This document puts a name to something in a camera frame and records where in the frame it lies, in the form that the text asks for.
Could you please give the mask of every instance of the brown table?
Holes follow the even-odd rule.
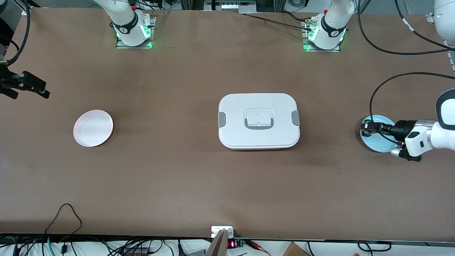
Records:
[[[150,50],[116,50],[100,9],[35,8],[31,17],[11,70],[47,81],[51,97],[0,97],[1,232],[44,232],[68,202],[86,234],[208,236],[211,225],[232,225],[254,238],[455,241],[454,152],[410,163],[366,150],[357,135],[383,80],[453,75],[446,53],[381,53],[361,37],[356,17],[341,53],[304,52],[300,31],[232,12],[172,11]],[[436,48],[397,15],[363,20],[381,47]],[[441,41],[424,16],[408,20]],[[24,30],[22,18],[16,42]],[[374,113],[434,119],[437,97],[453,85],[396,79],[379,91]],[[242,152],[220,143],[220,99],[247,92],[294,97],[302,123],[294,147]],[[109,112],[115,131],[84,148],[72,129],[92,109]],[[50,232],[76,227],[67,208]]]

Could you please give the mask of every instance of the blue plate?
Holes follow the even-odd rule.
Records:
[[[362,122],[365,122],[365,120],[371,120],[370,116],[365,117],[365,119]],[[387,117],[381,116],[381,115],[373,115],[373,120],[374,122],[381,122],[385,124],[391,124],[395,125],[395,123],[388,119]],[[390,138],[393,141],[396,141],[393,136],[386,135],[386,137]],[[360,131],[360,138],[362,141],[365,143],[367,147],[370,149],[376,151],[376,152],[390,152],[392,151],[393,148],[397,147],[397,144],[392,143],[385,138],[383,138],[380,134],[375,133],[372,134],[370,137],[365,137],[362,136],[362,131]]]

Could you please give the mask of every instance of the black plug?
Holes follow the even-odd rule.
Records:
[[[182,245],[180,244],[180,240],[178,241],[178,256],[185,256],[185,252],[183,251]]]
[[[67,245],[62,245],[60,249],[60,253],[63,255],[68,251],[68,246]]]
[[[21,248],[14,248],[14,256],[19,256]]]

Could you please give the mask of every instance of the white plate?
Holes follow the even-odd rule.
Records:
[[[102,110],[91,110],[81,115],[73,128],[74,139],[84,147],[96,147],[111,136],[114,122]]]

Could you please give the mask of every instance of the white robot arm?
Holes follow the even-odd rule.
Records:
[[[94,0],[109,15],[118,38],[127,46],[138,46],[151,37],[150,14],[133,10],[126,0]]]
[[[435,0],[435,26],[442,38],[455,44],[455,0]]]
[[[355,12],[353,0],[332,0],[327,12],[320,13],[311,19],[312,29],[308,39],[317,47],[325,50],[335,48],[346,32],[346,25]]]
[[[390,152],[393,156],[419,162],[421,154],[433,148],[455,150],[455,89],[442,93],[436,101],[435,120],[400,120],[395,125],[363,122],[362,136],[374,133],[393,136],[400,142]]]

